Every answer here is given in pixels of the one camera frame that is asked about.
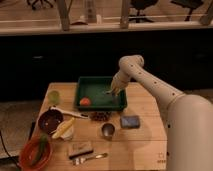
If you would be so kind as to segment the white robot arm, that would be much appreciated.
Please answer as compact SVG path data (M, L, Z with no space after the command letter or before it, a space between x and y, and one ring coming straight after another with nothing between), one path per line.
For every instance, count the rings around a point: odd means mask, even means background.
M134 79L166 107L166 171L213 171L213 104L180 91L143 66L141 55L122 57L109 93L117 95Z

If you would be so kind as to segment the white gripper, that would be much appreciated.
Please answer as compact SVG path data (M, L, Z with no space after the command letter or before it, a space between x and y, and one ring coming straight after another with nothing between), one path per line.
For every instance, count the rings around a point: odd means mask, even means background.
M118 96L121 90L124 90L130 81L130 77L123 71L118 71L112 79L111 90L107 90L106 94L114 94Z

